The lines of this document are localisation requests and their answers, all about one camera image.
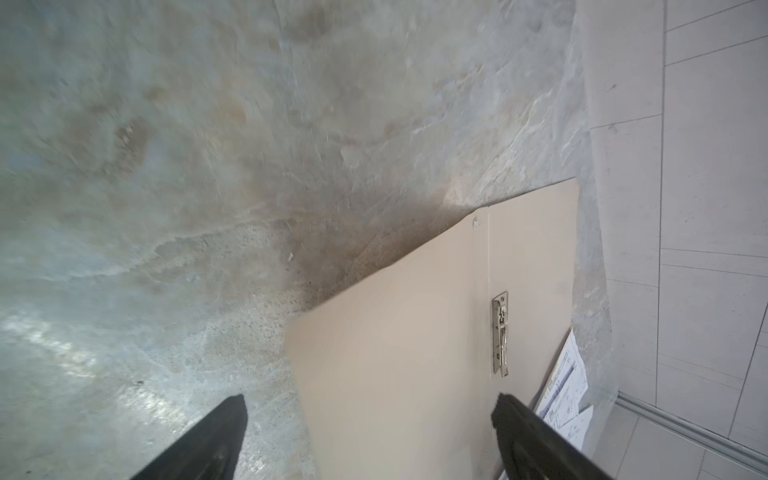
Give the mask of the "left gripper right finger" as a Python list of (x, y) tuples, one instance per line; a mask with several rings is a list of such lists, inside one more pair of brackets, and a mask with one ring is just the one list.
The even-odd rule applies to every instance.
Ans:
[(611, 479), (513, 395), (499, 394), (491, 420), (509, 479)]

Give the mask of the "beige cardboard folder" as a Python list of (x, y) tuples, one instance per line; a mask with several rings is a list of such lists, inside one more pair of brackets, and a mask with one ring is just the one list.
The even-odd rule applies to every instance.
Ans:
[[(529, 403), (571, 326), (579, 184), (481, 208), (285, 336), (321, 479), (495, 479), (500, 393)], [(508, 293), (508, 375), (492, 300)]]

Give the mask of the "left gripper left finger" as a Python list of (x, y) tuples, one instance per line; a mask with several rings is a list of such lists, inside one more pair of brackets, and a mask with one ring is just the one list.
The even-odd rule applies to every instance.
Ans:
[(132, 479), (232, 480), (247, 424), (244, 396), (227, 397)]

